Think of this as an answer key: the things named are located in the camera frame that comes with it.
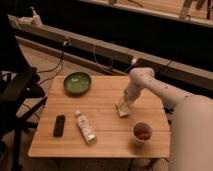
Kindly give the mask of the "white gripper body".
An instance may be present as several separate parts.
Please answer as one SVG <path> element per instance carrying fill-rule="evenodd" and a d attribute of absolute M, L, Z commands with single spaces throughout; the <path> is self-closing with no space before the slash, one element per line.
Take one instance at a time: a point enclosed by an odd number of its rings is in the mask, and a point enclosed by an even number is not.
<path fill-rule="evenodd" d="M 139 97 L 139 91 L 134 88 L 126 88 L 123 91 L 122 103 L 131 105 Z"/>

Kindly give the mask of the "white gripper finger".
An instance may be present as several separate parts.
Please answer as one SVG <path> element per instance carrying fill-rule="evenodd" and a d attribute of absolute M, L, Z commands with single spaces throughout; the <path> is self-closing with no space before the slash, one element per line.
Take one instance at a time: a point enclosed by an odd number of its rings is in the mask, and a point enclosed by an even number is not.
<path fill-rule="evenodd" d="M 130 104 L 130 103 L 125 103 L 124 106 L 125 106 L 125 108 L 128 109 L 128 110 L 130 110 L 130 108 L 131 108 L 131 104 Z"/>
<path fill-rule="evenodd" d="M 117 102 L 117 107 L 120 108 L 123 105 L 123 99 L 119 99 Z"/>

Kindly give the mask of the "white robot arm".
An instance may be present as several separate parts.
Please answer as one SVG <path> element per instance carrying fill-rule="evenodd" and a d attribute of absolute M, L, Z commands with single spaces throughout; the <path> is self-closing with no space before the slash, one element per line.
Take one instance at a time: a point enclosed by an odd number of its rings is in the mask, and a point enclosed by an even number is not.
<path fill-rule="evenodd" d="M 168 171 L 213 171 L 213 99 L 174 87 L 154 76 L 149 67 L 134 68 L 116 104 L 120 117 L 146 88 L 174 110 Z"/>

